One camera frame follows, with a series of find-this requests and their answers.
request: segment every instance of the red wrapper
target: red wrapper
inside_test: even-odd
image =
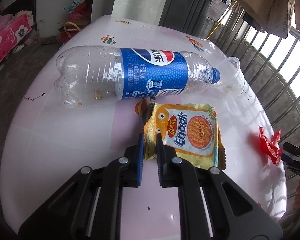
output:
[[[260,137],[260,148],[261,150],[270,156],[272,163],[279,165],[282,149],[279,149],[275,144],[280,140],[281,130],[279,129],[273,136],[272,140],[265,136],[265,131],[263,127],[259,126],[259,137]]]

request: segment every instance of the plastic bottle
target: plastic bottle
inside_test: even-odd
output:
[[[149,96],[200,94],[220,73],[200,55],[149,49],[79,46],[57,58],[55,82],[67,105]]]

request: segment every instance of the clear plastic cup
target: clear plastic cup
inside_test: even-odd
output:
[[[213,84],[224,94],[237,95],[242,92],[245,84],[245,78],[240,69],[239,59],[229,57],[215,66],[220,71],[220,81]]]

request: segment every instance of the barcode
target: barcode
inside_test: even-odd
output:
[[[182,88],[160,89],[159,92],[156,94],[156,97],[177,95],[177,94],[181,93],[181,91],[182,91]]]

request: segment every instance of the yellow pole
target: yellow pole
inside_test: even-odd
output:
[[[227,13],[221,18],[221,20],[218,22],[218,24],[213,28],[212,31],[210,31],[210,33],[208,34],[207,39],[210,38],[210,36],[215,32],[215,30],[219,27],[220,23],[222,22],[223,18],[226,17],[226,15],[231,11],[231,9],[237,4],[237,1],[234,1],[234,3],[231,5],[231,7],[229,8],[229,10],[227,11]]]

